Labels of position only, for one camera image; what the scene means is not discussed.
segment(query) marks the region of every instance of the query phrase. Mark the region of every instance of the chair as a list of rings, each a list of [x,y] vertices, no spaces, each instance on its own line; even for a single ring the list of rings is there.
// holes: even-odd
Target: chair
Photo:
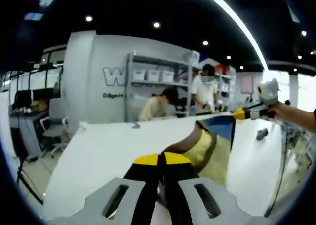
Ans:
[[[50,126],[45,127],[44,122],[49,120]],[[52,158],[57,150],[63,150],[70,137],[68,135],[67,118],[63,108],[63,101],[60,98],[53,98],[49,102],[49,116],[41,119],[40,124],[44,130],[43,135],[49,138],[60,138],[60,143],[53,143],[54,149],[50,152]]]

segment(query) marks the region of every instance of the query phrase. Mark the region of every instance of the metal shelving unit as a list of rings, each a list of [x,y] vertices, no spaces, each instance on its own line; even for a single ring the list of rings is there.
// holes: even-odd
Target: metal shelving unit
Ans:
[[[151,64],[163,67],[170,67],[174,70],[174,82],[154,82],[148,80],[133,80],[133,68],[134,63],[144,63],[144,64]],[[179,79],[179,70],[180,69],[187,69],[188,70],[188,83],[181,83]],[[191,94],[190,94],[190,87],[192,83],[192,65],[189,63],[185,63],[182,61],[177,60],[170,60],[170,59],[160,59],[150,56],[143,56],[130,53],[127,58],[127,65],[126,65],[126,86],[125,86],[125,122],[130,122],[131,118],[131,97],[132,97],[132,86],[134,84],[152,84],[152,85],[161,85],[161,86],[176,86],[183,88],[187,91],[187,104],[186,104],[186,111],[181,112],[182,114],[189,115],[190,114],[190,102],[191,102]]]

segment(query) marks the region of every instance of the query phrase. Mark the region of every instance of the black ceiling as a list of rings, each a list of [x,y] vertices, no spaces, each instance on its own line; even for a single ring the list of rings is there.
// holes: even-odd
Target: black ceiling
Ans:
[[[315,64],[308,35],[283,0],[225,0],[255,37],[264,57]],[[93,22],[84,20],[93,16]],[[161,23],[154,29],[152,23]],[[212,0],[56,0],[34,25],[41,48],[65,44],[71,32],[96,30],[150,38],[196,50],[220,62],[246,65],[258,57],[233,20]]]

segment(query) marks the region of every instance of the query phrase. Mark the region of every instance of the black hair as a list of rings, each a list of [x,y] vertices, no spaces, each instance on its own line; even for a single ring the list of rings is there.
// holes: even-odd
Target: black hair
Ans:
[[[205,64],[202,71],[207,72],[207,76],[215,76],[215,68],[211,64]]]
[[[179,93],[175,87],[166,88],[161,96],[166,96],[170,104],[175,104],[178,101]]]

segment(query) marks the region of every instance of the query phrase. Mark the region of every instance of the led light strip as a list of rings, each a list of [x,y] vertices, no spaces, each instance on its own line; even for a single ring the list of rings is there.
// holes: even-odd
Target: led light strip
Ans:
[[[230,8],[225,1],[223,0],[213,0],[215,3],[217,3],[234,21],[235,23],[240,27],[240,29],[243,31],[243,33],[246,35],[246,37],[248,38],[248,40],[250,41],[251,45],[253,46],[253,48],[255,49],[259,60],[262,64],[262,67],[265,71],[268,71],[269,68],[267,66],[267,63],[265,61],[265,58],[263,57],[263,54],[255,40],[255,38],[253,37],[253,35],[251,34],[251,32],[249,31],[249,29],[246,27],[246,25],[243,23],[243,21],[238,17],[238,15],[232,10],[232,8]]]

